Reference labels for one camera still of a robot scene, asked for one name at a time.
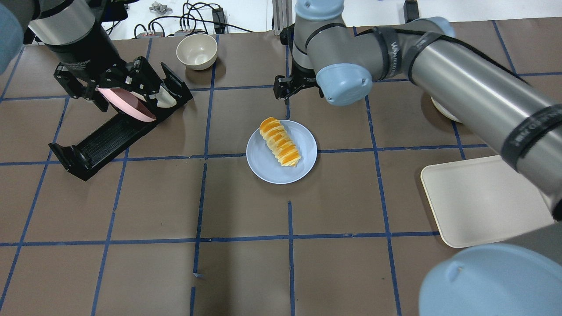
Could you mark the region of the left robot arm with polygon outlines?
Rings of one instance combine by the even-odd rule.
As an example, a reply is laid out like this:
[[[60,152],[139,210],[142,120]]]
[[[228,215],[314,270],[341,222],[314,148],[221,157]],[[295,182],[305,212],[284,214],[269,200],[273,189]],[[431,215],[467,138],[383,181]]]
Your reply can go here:
[[[24,33],[32,30],[60,60],[54,74],[72,98],[108,105],[140,119],[153,120],[149,96],[160,89],[144,58],[126,63],[84,0],[3,0],[1,2],[1,71],[18,54]]]

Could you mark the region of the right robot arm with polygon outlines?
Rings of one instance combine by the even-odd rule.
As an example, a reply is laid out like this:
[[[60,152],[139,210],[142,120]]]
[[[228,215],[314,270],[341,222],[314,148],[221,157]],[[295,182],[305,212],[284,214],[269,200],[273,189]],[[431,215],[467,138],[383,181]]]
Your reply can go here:
[[[317,87],[335,106],[367,96],[373,81],[404,74],[549,199],[557,221],[504,242],[473,246],[435,266],[419,294],[421,316],[561,314],[561,104],[472,46],[440,17],[376,26],[352,37],[342,0],[298,0],[281,42],[292,72],[287,99]]]

